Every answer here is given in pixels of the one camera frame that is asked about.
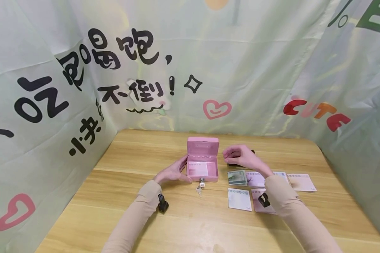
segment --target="black object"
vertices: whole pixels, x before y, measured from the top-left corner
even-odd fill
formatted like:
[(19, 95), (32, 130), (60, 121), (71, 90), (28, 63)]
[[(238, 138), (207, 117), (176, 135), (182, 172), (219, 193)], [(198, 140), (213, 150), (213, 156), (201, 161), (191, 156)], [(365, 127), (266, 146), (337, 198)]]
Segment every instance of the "black object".
[(243, 167), (243, 166), (240, 166), (240, 165), (237, 165), (235, 163), (227, 163), (228, 166), (233, 166), (233, 167)]
[(167, 208), (169, 208), (169, 203), (164, 200), (164, 196), (162, 194), (159, 194), (158, 197), (159, 197), (159, 205), (158, 205), (159, 212), (165, 213)]
[(270, 206), (270, 202), (268, 201), (268, 196), (265, 192), (264, 192), (264, 194), (259, 196), (258, 200), (262, 204), (262, 206), (264, 206), (264, 207)]

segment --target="card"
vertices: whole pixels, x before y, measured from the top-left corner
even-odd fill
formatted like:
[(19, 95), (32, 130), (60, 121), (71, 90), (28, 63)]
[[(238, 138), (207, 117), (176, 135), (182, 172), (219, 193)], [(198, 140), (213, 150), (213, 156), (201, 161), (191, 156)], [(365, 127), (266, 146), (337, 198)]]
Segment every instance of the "card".
[(252, 205), (249, 191), (228, 188), (228, 207), (251, 212)]
[(208, 176), (207, 162), (189, 162), (189, 176)]
[(266, 189), (252, 189), (252, 200), (255, 212), (276, 214), (265, 191)]
[[(284, 178), (287, 183), (289, 180), (287, 179), (287, 174), (285, 172), (273, 172), (275, 175), (279, 175)], [(246, 172), (246, 179), (248, 180), (248, 186), (250, 187), (265, 187), (265, 178), (259, 172)]]
[(295, 191), (301, 192), (316, 192), (316, 188), (312, 183), (308, 174), (288, 174), (291, 187)]

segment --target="person's left hand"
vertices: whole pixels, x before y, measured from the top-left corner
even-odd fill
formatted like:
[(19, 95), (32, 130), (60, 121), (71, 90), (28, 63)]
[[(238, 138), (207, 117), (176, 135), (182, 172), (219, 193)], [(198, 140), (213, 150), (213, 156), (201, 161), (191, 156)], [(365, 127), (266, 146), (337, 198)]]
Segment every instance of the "person's left hand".
[(187, 155), (180, 158), (176, 162), (174, 162), (169, 167), (165, 168), (164, 170), (160, 171), (153, 180), (158, 183), (162, 184), (163, 182), (169, 181), (169, 180), (183, 180), (188, 183), (191, 183), (193, 180), (184, 174), (182, 174), (183, 169), (185, 168), (187, 163)]

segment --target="fingers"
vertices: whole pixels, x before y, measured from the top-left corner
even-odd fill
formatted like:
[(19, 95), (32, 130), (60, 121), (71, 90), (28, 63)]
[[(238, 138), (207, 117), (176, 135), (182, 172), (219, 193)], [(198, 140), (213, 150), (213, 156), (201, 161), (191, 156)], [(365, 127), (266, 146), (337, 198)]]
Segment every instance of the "fingers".
[(225, 158), (224, 161), (226, 163), (235, 163), (235, 164), (238, 164), (238, 160), (239, 160), (239, 157), (228, 157), (228, 158)]
[(185, 155), (184, 157), (180, 158), (179, 160), (177, 160), (179, 162), (179, 164), (183, 164), (185, 163), (187, 160), (187, 155)]
[(224, 149), (224, 151), (222, 152), (222, 154), (224, 155), (224, 158), (225, 158), (226, 154), (230, 154), (230, 153), (233, 153), (233, 152), (241, 152), (241, 149), (243, 149), (244, 146), (245, 145), (243, 145), (243, 144), (231, 145), (231, 146), (227, 147), (226, 149)]
[(180, 172), (182, 172), (183, 170), (184, 170), (184, 168), (186, 167), (186, 162), (184, 162), (183, 164), (182, 164), (182, 166), (180, 166)]
[(236, 158), (240, 156), (241, 156), (241, 152), (232, 152), (231, 154), (228, 155), (229, 158)]
[(193, 179), (191, 179), (189, 176), (186, 176), (184, 174), (180, 174), (179, 179), (187, 183), (191, 183), (193, 181)]

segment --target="pink heart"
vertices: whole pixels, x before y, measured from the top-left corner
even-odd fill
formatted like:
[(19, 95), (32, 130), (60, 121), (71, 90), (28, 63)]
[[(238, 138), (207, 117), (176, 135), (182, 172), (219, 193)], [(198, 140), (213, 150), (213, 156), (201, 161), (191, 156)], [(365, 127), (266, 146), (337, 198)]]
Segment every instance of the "pink heart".
[[(22, 216), (20, 216), (19, 218), (15, 219), (14, 221), (12, 221), (10, 223), (6, 223), (6, 221), (9, 218), (11, 218), (17, 214), (18, 208), (16, 206), (16, 203), (18, 201), (21, 201), (22, 203), (24, 203), (24, 205), (27, 206), (28, 211), (25, 214), (23, 214)], [(27, 194), (20, 193), (20, 194), (15, 195), (15, 197), (13, 197), (10, 200), (10, 202), (8, 203), (7, 213), (0, 218), (0, 231), (4, 231), (4, 230), (10, 229), (14, 226), (17, 226), (21, 222), (28, 219), (33, 214), (34, 211), (35, 211), (35, 205), (32, 202), (32, 199)]]
[[(218, 110), (219, 108), (221, 108), (223, 106), (227, 106), (227, 109), (224, 112), (222, 112), (221, 110), (219, 110), (217, 112), (215, 112), (213, 110), (210, 110), (210, 113), (215, 115), (214, 117), (212, 117), (210, 115), (210, 113), (208, 112), (208, 110), (207, 110), (207, 105), (208, 104), (214, 104), (214, 107), (215, 107), (216, 110)], [(230, 113), (231, 110), (232, 110), (232, 106), (228, 102), (224, 102), (222, 104), (219, 104), (217, 101), (215, 101), (213, 99), (208, 99), (203, 104), (203, 110), (204, 110), (204, 114), (207, 116), (208, 119), (217, 119), (217, 118), (220, 118), (220, 117), (224, 117), (225, 115), (227, 115), (228, 113)]]

